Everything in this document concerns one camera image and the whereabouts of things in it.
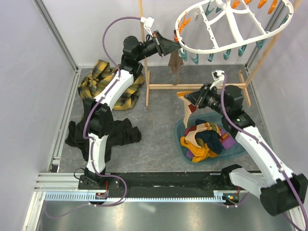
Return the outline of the maroon purple striped sock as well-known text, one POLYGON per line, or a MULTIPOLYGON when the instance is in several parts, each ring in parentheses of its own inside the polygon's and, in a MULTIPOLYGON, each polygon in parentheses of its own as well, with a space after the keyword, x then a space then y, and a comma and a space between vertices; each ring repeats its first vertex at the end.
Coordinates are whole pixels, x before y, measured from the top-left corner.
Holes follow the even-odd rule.
POLYGON ((235 139, 232 136, 230 136, 226 131, 221 129, 220 133, 221 135, 219 137, 219 140, 225 150, 229 150, 236 144, 235 139))
POLYGON ((195 157, 195 155, 191 152, 191 150, 188 150, 188 151, 187 151, 186 156, 187 156, 188 158, 193 158, 193 157, 195 157))

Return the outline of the mustard yellow sock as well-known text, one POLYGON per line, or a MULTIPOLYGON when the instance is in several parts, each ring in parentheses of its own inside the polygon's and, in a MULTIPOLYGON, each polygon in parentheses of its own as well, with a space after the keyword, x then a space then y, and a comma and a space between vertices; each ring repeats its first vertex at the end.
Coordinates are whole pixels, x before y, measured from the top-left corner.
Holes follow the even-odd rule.
POLYGON ((189 141, 186 141, 185 136, 182 136, 180 138, 180 144, 181 144, 181 146, 188 148, 195 156, 197 156, 199 154, 200 148, 193 145, 189 141))
POLYGON ((190 151, 192 152, 192 154, 194 155, 194 157, 192 158, 192 162, 193 163, 198 163, 200 161, 203 161, 207 158, 215 158, 218 156, 217 153, 211 151, 207 145, 207 143, 204 143, 203 147, 196 147, 196 146, 192 146, 190 148, 190 151))

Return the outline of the teal plastic tub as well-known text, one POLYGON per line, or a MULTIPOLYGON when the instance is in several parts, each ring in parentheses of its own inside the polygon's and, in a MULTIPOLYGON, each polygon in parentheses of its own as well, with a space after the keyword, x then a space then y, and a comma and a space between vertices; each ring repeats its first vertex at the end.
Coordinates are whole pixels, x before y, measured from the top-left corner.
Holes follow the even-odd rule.
MULTIPOLYGON (((197 119, 202 119, 205 120, 206 122, 214 122, 216 125, 218 125, 220 128, 222 128, 222 122, 221 122, 222 116, 216 112, 211 112, 211 113, 205 113, 201 115, 193 115, 189 119, 189 127, 195 125, 195 121, 197 119)), ((174 127, 174 136, 175 136, 175 141, 176 145, 178 148, 178 151, 181 155, 181 157, 189 164, 193 166, 199 166, 199 165, 206 165, 210 163, 215 163, 219 161, 226 161, 232 158, 236 158, 242 155, 246 155, 247 151, 244 149, 243 146, 241 146, 238 142, 235 142, 235 144, 229 148, 228 150, 223 150, 221 154, 218 155, 218 157, 215 158, 207 158, 203 161, 200 161, 198 163, 193 163, 192 162, 192 155, 193 154, 188 154, 190 152, 189 149, 186 147, 182 146, 180 144, 180 138, 184 136, 186 128, 183 123, 183 119, 180 119, 178 122, 176 122, 175 127, 174 127)))

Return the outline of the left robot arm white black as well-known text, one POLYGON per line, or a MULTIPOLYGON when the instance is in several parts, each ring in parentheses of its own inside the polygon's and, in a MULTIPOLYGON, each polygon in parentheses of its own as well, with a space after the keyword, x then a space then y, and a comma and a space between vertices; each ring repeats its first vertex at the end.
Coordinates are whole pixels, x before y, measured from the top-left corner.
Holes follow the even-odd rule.
POLYGON ((89 157, 84 175, 93 188, 101 189, 106 182, 105 148, 114 126, 112 109, 116 101, 141 74, 142 60, 154 54, 164 57, 179 49, 179 42, 163 37, 158 31, 154 31, 145 42, 135 36, 126 37, 121 64, 115 77, 98 96, 84 101, 86 121, 83 138, 89 141, 89 157))

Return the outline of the maroon beige striped sock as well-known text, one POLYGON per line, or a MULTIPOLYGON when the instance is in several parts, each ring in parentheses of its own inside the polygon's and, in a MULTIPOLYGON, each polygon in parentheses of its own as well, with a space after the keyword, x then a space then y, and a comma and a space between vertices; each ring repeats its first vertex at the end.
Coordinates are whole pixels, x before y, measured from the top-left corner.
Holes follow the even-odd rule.
POLYGON ((184 102, 184 118, 183 123, 185 125, 185 128, 188 127, 189 117, 192 113, 196 111, 196 107, 187 100, 184 96, 191 93, 192 91, 179 91, 177 92, 177 97, 184 102))
POLYGON ((194 146, 200 148, 201 146, 197 144, 196 139, 195 139, 195 135, 196 135, 198 132, 202 132, 202 131, 205 131, 205 125, 204 125, 204 124, 192 126, 192 127, 189 129, 189 132, 188 132, 188 134, 186 135, 185 140, 186 140, 187 142, 190 142, 192 145, 194 145, 194 146))
POLYGON ((219 137, 221 136, 220 127, 215 123, 202 123, 196 126, 197 133, 203 131, 215 131, 219 137))

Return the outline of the navy blue sock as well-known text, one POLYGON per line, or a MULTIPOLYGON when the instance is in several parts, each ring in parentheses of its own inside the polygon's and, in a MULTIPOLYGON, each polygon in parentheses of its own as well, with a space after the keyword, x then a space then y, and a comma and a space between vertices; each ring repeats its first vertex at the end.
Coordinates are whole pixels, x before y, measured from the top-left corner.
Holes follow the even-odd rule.
POLYGON ((207 123, 207 121, 202 120, 202 119, 197 119, 197 120, 195 121, 195 125, 196 125, 196 126, 197 126, 197 125, 200 125, 200 124, 204 124, 204 123, 207 123))
POLYGON ((213 152, 215 152, 216 154, 220 154, 222 153, 222 151, 224 150, 222 143, 219 139, 218 134, 215 131, 208 131, 208 142, 207 145, 209 147, 209 149, 213 152))

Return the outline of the beige maroon white-striped sock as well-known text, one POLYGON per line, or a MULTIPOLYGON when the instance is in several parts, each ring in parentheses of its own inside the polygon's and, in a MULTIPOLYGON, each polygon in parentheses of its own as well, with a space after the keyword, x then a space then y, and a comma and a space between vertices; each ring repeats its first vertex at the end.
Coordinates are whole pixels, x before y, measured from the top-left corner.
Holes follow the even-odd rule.
POLYGON ((183 58, 179 55, 179 51, 173 51, 170 55, 168 67, 171 69, 171 73, 174 75, 173 85, 178 85, 180 83, 180 68, 183 65, 183 58))

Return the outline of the black garment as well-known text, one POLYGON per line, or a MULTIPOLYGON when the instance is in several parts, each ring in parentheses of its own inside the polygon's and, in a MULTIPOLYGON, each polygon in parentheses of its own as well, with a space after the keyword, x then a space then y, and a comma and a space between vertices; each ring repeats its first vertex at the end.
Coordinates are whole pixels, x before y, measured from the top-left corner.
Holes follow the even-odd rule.
MULTIPOLYGON (((85 161, 89 159, 89 141, 83 138, 83 129, 86 119, 82 118, 79 123, 70 121, 68 125, 69 133, 65 143, 71 147, 77 147, 85 161)), ((114 122, 113 130, 107 138, 105 148, 105 162, 111 160, 111 153, 113 146, 122 146, 139 142, 141 140, 141 132, 138 127, 132 127, 128 118, 124 120, 116 120, 114 122)))

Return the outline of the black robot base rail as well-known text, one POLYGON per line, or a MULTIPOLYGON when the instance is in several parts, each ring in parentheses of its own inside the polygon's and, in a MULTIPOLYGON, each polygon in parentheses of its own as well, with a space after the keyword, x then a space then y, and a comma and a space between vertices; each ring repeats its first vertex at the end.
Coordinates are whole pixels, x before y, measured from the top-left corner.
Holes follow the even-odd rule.
POLYGON ((96 181, 81 175, 78 189, 107 190, 116 197, 210 197, 214 191, 238 192, 219 172, 131 172, 113 173, 96 181))

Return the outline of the aluminium corner post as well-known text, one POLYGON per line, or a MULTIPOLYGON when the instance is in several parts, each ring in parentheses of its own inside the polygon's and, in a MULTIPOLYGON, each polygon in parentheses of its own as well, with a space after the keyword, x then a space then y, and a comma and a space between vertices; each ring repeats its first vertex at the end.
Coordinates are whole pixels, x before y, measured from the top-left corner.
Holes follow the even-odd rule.
POLYGON ((78 71, 79 67, 76 64, 71 52, 69 51, 63 37, 61 36, 60 31, 58 30, 56 23, 54 22, 51 14, 49 13, 45 3, 43 0, 33 0, 34 4, 36 5, 37 9, 39 10, 41 16, 43 17, 45 23, 47 24, 48 28, 50 29, 53 37, 55 38, 57 44, 59 45, 60 49, 62 50, 63 54, 65 55, 67 61, 69 62, 70 66, 74 71, 78 71))

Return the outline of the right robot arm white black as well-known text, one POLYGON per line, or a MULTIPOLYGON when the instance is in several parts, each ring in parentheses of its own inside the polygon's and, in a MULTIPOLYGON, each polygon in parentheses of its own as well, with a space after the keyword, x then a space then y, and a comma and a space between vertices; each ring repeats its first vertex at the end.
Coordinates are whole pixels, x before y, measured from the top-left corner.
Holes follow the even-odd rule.
POLYGON ((262 173, 258 177, 239 165, 229 166, 220 177, 223 188, 245 189, 257 197, 272 216, 295 207, 304 209, 308 179, 303 174, 295 174, 266 144, 254 121, 243 110, 244 97, 239 87, 227 85, 218 93, 216 87, 203 85, 197 91, 179 92, 177 96, 184 102, 185 126, 197 109, 211 108, 222 116, 224 130, 247 151, 262 173))

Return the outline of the yellow plaid shirt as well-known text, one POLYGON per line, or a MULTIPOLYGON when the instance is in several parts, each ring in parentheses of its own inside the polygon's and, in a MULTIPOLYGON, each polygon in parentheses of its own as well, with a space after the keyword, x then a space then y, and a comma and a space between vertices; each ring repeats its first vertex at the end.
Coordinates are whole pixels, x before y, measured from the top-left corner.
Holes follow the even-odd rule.
MULTIPOLYGON (((91 70, 91 73, 85 77, 78 85, 77 91, 82 100, 87 98, 94 99, 111 82, 114 77, 114 71, 107 61, 98 60, 91 70)), ((145 83, 145 77, 141 74, 130 85, 116 101, 114 110, 128 110, 133 108, 140 96, 141 87, 145 83)))

